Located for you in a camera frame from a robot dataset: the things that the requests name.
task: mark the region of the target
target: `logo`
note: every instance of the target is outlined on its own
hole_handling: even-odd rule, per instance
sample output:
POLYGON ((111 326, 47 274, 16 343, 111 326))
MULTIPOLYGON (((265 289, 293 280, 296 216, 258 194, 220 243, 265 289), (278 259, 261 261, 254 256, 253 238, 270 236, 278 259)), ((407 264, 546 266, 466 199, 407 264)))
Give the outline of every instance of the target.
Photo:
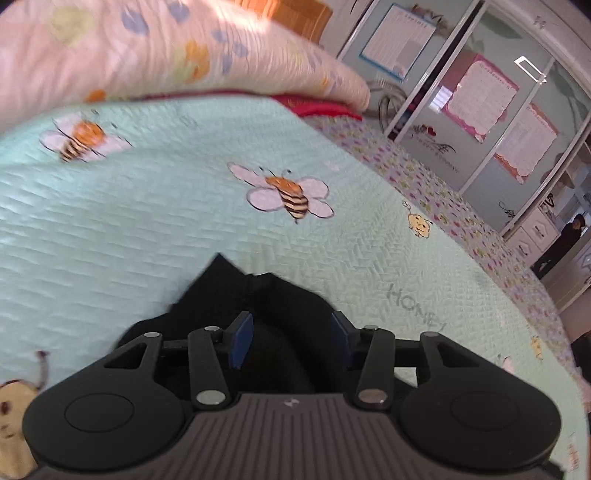
POLYGON ((401 288, 394 290, 394 284, 390 284, 390 288, 386 294, 388 300, 395 299, 396 306, 400 307, 407 312, 414 312, 417 319, 423 320, 423 325, 429 330, 441 332, 447 325, 446 322, 441 322, 433 312, 428 312, 426 309, 421 307, 419 303, 412 295, 404 295, 401 288))
POLYGON ((290 398, 289 400, 285 400, 283 404, 289 408, 295 408, 300 404, 300 401, 297 398, 290 398))
POLYGON ((451 154, 452 152, 457 154, 456 149, 450 144, 439 143, 435 140, 437 131, 429 125, 413 125, 412 128, 406 133, 411 139, 416 139, 423 147, 432 151, 435 156, 450 167, 454 172, 458 172, 457 167, 452 164, 444 155, 451 154))

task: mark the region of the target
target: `metal screw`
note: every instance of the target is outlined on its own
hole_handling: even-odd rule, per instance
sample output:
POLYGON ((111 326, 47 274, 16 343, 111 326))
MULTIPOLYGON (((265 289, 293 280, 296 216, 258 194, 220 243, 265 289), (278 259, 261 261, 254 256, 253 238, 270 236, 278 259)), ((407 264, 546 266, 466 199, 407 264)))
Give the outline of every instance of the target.
POLYGON ((384 403, 388 399, 388 394, 379 388, 367 388, 359 392, 359 399, 363 403, 384 403))
POLYGON ((203 390, 197 394, 197 401, 203 405, 219 405, 226 396, 219 390, 203 390))

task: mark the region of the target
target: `black cloth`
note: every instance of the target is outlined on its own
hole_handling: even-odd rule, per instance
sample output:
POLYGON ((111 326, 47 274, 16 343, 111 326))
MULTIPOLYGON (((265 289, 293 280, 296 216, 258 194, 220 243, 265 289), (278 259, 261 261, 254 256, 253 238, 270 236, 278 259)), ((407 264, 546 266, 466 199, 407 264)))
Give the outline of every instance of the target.
MULTIPOLYGON (((245 274, 219 254, 168 313, 136 323, 117 347, 146 332, 159 332, 167 341, 208 325, 226 328, 243 310, 253 314, 254 338, 242 369, 226 377, 230 390, 343 391, 345 373, 332 350, 335 309, 273 274, 245 274)), ((187 363, 169 362, 161 382, 188 399, 187 363)))

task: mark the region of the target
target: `white cabinet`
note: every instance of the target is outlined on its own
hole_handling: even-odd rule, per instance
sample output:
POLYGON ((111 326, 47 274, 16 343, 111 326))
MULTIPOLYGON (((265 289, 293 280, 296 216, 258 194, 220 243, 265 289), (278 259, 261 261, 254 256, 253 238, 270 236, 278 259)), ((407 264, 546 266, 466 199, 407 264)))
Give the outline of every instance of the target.
POLYGON ((527 216, 521 228, 531 237, 542 252, 560 236, 550 219, 537 208, 527 216))
POLYGON ((528 267, 531 267, 542 254, 542 250, 522 228, 518 228, 507 240, 507 245, 517 252, 528 267))
POLYGON ((550 219, 536 208, 507 240, 507 245, 531 267, 559 235, 550 219))

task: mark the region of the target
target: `poster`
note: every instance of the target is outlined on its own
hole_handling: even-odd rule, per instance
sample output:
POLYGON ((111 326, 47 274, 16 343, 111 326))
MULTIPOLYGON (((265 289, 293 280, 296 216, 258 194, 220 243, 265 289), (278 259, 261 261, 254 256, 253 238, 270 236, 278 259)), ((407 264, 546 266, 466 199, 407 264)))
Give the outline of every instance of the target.
POLYGON ((482 55, 476 55, 452 97, 441 109, 483 143, 519 87, 482 55))
POLYGON ((530 103, 516 120, 515 126, 502 140, 495 158, 523 184, 558 136, 550 120, 530 103))
POLYGON ((435 23, 392 5, 361 57, 402 82, 436 28, 435 23))

